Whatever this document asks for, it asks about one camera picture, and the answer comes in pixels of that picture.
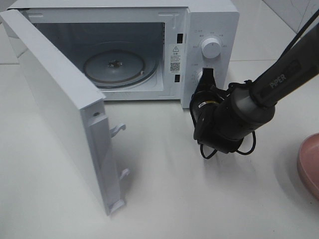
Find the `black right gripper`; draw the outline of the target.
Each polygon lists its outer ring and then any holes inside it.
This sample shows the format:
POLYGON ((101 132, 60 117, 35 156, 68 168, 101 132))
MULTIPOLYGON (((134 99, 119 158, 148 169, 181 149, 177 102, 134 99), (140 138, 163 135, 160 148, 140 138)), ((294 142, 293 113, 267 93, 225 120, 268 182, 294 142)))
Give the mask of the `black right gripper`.
POLYGON ((193 120, 198 120, 202 114, 211 115, 222 103, 223 90, 217 88, 213 68, 203 68, 198 85, 191 96, 189 104, 193 120))

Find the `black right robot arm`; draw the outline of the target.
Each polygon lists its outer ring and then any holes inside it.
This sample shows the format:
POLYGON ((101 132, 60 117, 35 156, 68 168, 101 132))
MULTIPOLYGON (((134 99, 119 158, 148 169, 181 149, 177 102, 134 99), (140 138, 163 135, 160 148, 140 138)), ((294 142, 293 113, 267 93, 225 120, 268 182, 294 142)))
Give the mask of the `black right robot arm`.
POLYGON ((217 88, 212 68, 203 68, 189 105, 193 138, 223 153, 239 149, 245 136, 268 123, 276 103, 319 73, 319 27, 308 31, 255 81, 217 88))

